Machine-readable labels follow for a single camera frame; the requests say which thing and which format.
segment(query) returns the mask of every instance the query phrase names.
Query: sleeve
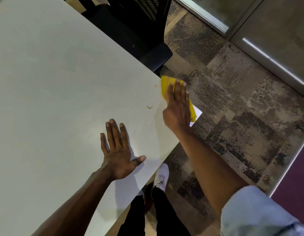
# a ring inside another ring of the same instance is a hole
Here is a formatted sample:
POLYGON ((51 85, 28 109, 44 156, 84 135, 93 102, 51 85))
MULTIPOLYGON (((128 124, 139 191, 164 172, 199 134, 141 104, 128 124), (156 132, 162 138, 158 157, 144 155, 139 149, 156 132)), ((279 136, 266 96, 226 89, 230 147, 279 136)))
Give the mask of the sleeve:
POLYGON ((246 186, 222 209, 221 235, 304 236, 304 226, 256 186, 246 186))

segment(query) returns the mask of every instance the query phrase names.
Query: purple wall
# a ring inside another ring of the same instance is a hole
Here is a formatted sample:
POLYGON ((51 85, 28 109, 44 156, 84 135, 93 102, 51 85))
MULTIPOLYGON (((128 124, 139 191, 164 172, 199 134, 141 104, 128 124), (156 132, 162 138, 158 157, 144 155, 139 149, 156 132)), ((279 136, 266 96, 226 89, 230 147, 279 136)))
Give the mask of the purple wall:
POLYGON ((304 224, 304 147, 271 198, 304 224))

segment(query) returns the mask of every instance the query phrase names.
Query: mesh chair back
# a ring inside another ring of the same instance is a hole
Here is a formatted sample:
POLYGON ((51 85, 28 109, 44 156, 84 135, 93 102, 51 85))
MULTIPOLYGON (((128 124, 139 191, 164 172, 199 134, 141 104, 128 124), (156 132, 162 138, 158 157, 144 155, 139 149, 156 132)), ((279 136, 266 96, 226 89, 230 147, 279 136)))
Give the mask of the mesh chair back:
POLYGON ((115 16, 147 44, 164 41, 165 24, 171 0, 108 0, 115 16))

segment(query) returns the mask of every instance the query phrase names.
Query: person's left hand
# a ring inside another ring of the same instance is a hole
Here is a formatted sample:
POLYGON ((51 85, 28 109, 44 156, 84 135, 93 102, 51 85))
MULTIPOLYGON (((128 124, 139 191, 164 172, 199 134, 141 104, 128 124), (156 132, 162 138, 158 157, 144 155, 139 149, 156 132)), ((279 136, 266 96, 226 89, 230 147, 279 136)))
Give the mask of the person's left hand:
POLYGON ((102 167, 107 167, 113 180, 118 180, 128 176, 138 165, 145 161, 145 156, 139 156, 133 160, 129 148, 126 128, 123 123, 120 123, 119 135, 118 127, 114 119, 106 122, 107 139, 109 148, 107 149, 105 134, 101 133, 101 148, 104 153, 104 162, 102 167))

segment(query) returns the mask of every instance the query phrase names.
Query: fingernail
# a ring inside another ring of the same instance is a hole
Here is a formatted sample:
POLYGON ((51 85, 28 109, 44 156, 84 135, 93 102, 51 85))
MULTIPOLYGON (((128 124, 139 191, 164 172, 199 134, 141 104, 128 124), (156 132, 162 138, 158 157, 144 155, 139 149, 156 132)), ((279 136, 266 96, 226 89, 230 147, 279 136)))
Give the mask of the fingernail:
POLYGON ((147 158, 146 156, 140 156, 140 161, 144 162, 146 158, 147 158))

